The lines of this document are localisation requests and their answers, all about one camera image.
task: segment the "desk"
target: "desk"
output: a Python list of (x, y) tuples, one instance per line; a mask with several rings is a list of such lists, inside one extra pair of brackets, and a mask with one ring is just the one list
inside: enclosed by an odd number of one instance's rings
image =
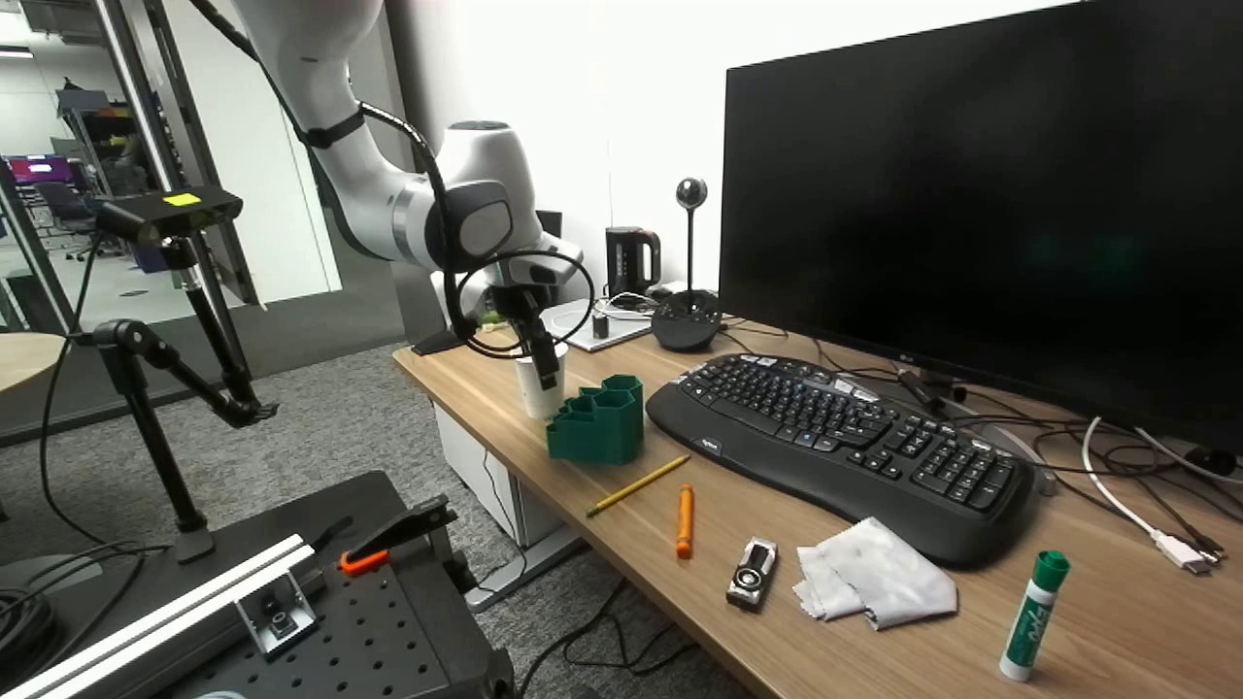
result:
[[(732, 319), (750, 350), (817, 358), (809, 336), (772, 335)], [(604, 352), (569, 352), (569, 397), (611, 371), (632, 371), (654, 391), (708, 352), (676, 358), (654, 336)], [(681, 620), (759, 693), (1235, 693), (1243, 686), (1243, 569), (1225, 563), (1211, 578), (1169, 565), (1129, 524), (1071, 493), (1045, 501), (1030, 534), (987, 569), (953, 569), (958, 614), (930, 626), (875, 631), (864, 616), (804, 616), (791, 583), (802, 543), (820, 543), (847, 520), (752, 486), (708, 458), (654, 481), (639, 495), (588, 520), (588, 508), (618, 486), (650, 473), (685, 447), (650, 425), (644, 454), (618, 468), (553, 462), (543, 423), (519, 413), (514, 370), (469, 350), (395, 363), (426, 387), (473, 440), (482, 440), (538, 495), (543, 495), (597, 554)], [(697, 560), (673, 554), (676, 495), (698, 493)], [(1197, 511), (1228, 550), (1243, 550), (1243, 526)], [(782, 565), (762, 614), (727, 605), (723, 589), (750, 534), (782, 543)], [(1063, 546), (1071, 573), (1045, 631), (1035, 683), (1005, 683), (1000, 653), (1042, 546)]]
[[(329, 524), (343, 524), (338, 534), (298, 565), (321, 569), (321, 589), (312, 589), (320, 626), (298, 646), (264, 660), (250, 646), (240, 616), (220, 609), (84, 693), (148, 693), (154, 686), (162, 686), (161, 693), (244, 691), (264, 699), (506, 693), (514, 686), (509, 653), (490, 649), (433, 539), (393, 546), (393, 563), (373, 573), (336, 573), (338, 554), (395, 511), (404, 511), (400, 493), (373, 468), (214, 532), (219, 546), (196, 563), (150, 554), (91, 640), (126, 627), (292, 532), (316, 539)], [(82, 583), (52, 599), (65, 627), (96, 614), (119, 573), (109, 578), (106, 569), (100, 578), (106, 585)], [(13, 680), (33, 675), (33, 668), (0, 668), (0, 691), (8, 686), (8, 671)]]
[(64, 347), (60, 335), (0, 335), (0, 391), (48, 371)]

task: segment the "black monitor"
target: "black monitor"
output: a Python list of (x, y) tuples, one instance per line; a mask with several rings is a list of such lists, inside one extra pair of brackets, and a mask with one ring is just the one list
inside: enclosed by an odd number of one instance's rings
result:
[(727, 72), (723, 308), (1243, 450), (1243, 5)]

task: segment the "wall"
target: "wall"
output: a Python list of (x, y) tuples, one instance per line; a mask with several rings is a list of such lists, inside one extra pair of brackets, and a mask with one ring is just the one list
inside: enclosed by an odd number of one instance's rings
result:
[(119, 101), (119, 82), (106, 47), (70, 47), (42, 37), (26, 60), (0, 60), (0, 156), (52, 150), (52, 137), (70, 138), (65, 119), (55, 112), (55, 88), (75, 76), (82, 88), (106, 88)]
[(497, 115), (525, 138), (538, 199), (604, 274), (605, 226), (663, 238), (685, 279), (685, 173), (698, 211), (697, 288), (720, 270), (727, 66), (967, 23), (1048, 0), (413, 0), (426, 130)]

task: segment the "glue stick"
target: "glue stick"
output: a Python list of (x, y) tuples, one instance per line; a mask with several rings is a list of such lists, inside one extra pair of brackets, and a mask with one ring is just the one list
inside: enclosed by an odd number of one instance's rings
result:
[(1018, 602), (1011, 640), (1000, 665), (1005, 680), (1030, 680), (1045, 626), (1053, 616), (1058, 589), (1067, 569), (1071, 563), (1063, 560), (1063, 550), (1036, 550), (1035, 578), (1024, 583), (1024, 592)]
[(693, 560), (697, 554), (697, 490), (685, 486), (681, 501), (676, 501), (676, 560)]

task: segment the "black equipment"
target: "black equipment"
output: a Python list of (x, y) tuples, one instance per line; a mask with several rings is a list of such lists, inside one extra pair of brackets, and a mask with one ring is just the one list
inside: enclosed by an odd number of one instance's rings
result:
[(1011, 550), (1042, 495), (1036, 462), (789, 358), (716, 358), (663, 383), (650, 416), (746, 476), (887, 520), (947, 565)]
[(740, 66), (723, 308), (1239, 454), (1239, 123), (1243, 5)]
[(654, 335), (673, 352), (708, 352), (723, 326), (720, 299), (697, 291), (697, 211), (708, 200), (708, 182), (685, 180), (676, 200), (686, 211), (686, 291), (657, 296)]
[[(161, 189), (161, 195), (137, 195), (137, 199), (113, 199), (100, 205), (96, 226), (100, 233), (117, 233), (140, 249), (154, 249), (172, 270), (196, 266), (196, 246), (207, 226), (233, 220), (240, 213), (240, 199), (228, 189)], [(150, 466), (167, 490), (167, 501), (180, 516), (184, 539), (175, 543), (175, 560), (191, 563), (200, 554), (214, 550), (214, 534), (207, 526), (207, 516), (200, 511), (184, 468), (167, 447), (167, 436), (154, 420), (154, 402), (148, 397), (145, 363), (172, 371), (184, 380), (200, 398), (207, 398), (228, 425), (250, 425), (268, 416), (277, 416), (271, 402), (262, 402), (251, 391), (251, 376), (244, 370), (244, 358), (238, 347), (224, 341), (220, 319), (211, 308), (207, 291), (185, 279), (185, 299), (196, 308), (196, 319), (220, 363), (220, 380), (203, 380), (175, 347), (167, 347), (150, 326), (137, 319), (117, 319), (92, 331), (92, 341), (100, 341), (106, 370), (113, 376), (113, 387), (126, 397), (127, 416), (137, 420), (145, 447), (150, 454)]]

